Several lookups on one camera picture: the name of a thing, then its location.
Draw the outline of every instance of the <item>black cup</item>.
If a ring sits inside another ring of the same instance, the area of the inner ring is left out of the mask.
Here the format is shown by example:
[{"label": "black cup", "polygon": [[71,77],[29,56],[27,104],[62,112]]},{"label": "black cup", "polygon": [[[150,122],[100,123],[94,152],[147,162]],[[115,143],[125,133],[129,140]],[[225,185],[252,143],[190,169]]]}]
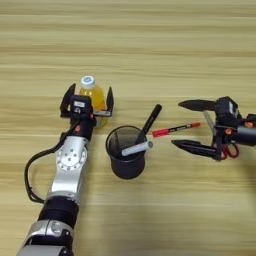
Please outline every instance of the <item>black cup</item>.
[{"label": "black cup", "polygon": [[138,177],[145,167],[145,151],[122,156],[122,150],[147,141],[146,135],[135,126],[121,126],[107,137],[106,150],[113,172],[122,179]]}]

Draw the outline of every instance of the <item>orange bottle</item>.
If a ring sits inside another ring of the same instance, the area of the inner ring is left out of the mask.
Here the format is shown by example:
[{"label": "orange bottle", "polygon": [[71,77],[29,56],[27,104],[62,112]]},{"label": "orange bottle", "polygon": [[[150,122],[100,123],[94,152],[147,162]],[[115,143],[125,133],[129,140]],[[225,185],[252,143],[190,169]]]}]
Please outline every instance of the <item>orange bottle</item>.
[{"label": "orange bottle", "polygon": [[[92,76],[84,76],[81,79],[80,95],[90,96],[92,99],[93,109],[96,111],[105,110],[105,98],[102,88],[95,83],[95,79]],[[106,117],[96,117],[96,128],[102,128],[108,121]]]}]

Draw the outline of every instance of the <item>black cable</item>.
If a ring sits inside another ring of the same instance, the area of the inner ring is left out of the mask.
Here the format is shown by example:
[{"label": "black cable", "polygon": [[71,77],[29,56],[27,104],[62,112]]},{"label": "black cable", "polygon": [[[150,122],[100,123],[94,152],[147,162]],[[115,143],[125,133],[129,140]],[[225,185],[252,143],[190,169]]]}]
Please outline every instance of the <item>black cable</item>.
[{"label": "black cable", "polygon": [[74,125],[71,126],[71,128],[65,133],[65,135],[60,139],[60,141],[52,148],[50,149],[46,149],[44,151],[41,151],[37,154],[35,154],[34,156],[32,156],[29,161],[27,162],[26,164],[26,167],[25,167],[25,170],[24,170],[24,181],[25,181],[25,187],[26,187],[26,191],[27,191],[27,194],[28,194],[28,197],[29,199],[32,201],[32,202],[35,202],[35,203],[41,203],[43,204],[44,203],[44,200],[39,197],[38,195],[36,195],[33,190],[32,190],[32,187],[30,186],[30,183],[29,183],[29,167],[30,165],[37,159],[41,158],[41,157],[44,157],[46,155],[49,155],[49,154],[53,154],[55,153],[58,149],[60,149],[60,147],[63,145],[65,139],[67,138],[67,136],[69,136],[72,131],[75,129],[75,127],[80,123],[80,120],[78,120],[77,122],[75,122]]}]

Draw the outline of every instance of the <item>white bottle cap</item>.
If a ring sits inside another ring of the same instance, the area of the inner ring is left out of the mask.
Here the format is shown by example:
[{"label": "white bottle cap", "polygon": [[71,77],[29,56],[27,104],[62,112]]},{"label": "white bottle cap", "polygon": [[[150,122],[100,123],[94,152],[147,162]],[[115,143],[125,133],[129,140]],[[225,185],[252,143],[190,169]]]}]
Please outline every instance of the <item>white bottle cap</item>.
[{"label": "white bottle cap", "polygon": [[92,89],[96,85],[94,77],[93,76],[82,77],[81,85],[84,89]]}]

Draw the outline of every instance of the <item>wood grain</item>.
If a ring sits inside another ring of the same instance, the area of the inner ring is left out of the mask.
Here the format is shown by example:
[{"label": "wood grain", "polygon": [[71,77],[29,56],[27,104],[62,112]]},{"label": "wood grain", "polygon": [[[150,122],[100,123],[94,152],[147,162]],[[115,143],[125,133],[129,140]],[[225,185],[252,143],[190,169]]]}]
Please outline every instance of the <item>wood grain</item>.
[{"label": "wood grain", "polygon": [[[62,95],[91,74],[113,87],[116,105],[94,133],[75,255],[256,255],[253,149],[216,163],[159,138],[129,182],[114,176],[104,149],[113,128],[142,127],[156,103],[154,128],[199,120],[202,128],[172,138],[205,143],[202,115],[180,101],[229,95],[255,113],[255,14],[251,0],[0,0],[0,254],[16,254],[41,209],[25,194],[26,161],[68,127]],[[54,156],[33,166],[41,195],[54,167]]]}]

